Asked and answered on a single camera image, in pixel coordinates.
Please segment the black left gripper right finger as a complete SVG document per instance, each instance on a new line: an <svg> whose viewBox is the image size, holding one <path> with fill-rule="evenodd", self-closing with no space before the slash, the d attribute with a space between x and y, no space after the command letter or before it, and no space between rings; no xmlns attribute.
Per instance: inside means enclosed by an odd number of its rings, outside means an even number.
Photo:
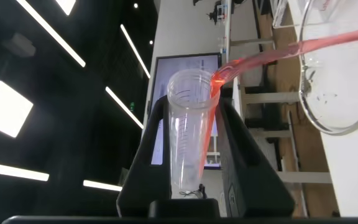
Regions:
<svg viewBox="0 0 358 224"><path fill-rule="evenodd" d="M216 126L228 217L291 217L293 197L225 98Z"/></svg>

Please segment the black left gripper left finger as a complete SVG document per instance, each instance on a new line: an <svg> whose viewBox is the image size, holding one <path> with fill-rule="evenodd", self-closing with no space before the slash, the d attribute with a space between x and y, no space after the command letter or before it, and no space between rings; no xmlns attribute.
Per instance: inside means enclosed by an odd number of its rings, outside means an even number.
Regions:
<svg viewBox="0 0 358 224"><path fill-rule="evenodd" d="M152 202L168 200L172 196L168 111L168 99L163 96L155 103L128 176L117 197L116 206L120 217L147 217ZM163 157L160 165L153 165L152 154L160 121L163 121Z"/></svg>

